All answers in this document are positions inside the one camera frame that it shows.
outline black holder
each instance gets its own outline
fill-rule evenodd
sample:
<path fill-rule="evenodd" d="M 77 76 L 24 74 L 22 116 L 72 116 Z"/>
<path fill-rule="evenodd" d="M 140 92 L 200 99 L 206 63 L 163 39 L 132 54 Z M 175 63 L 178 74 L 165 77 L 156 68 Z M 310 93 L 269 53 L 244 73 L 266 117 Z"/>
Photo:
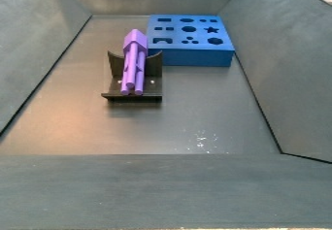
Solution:
<path fill-rule="evenodd" d="M 109 102 L 160 102 L 161 101 L 161 51 L 148 56 L 144 61 L 144 86 L 143 95 L 120 94 L 120 83 L 123 76 L 124 57 L 115 55 L 109 51 L 108 64 L 111 71 L 111 81 L 108 93 L 101 93 L 101 97 Z"/>

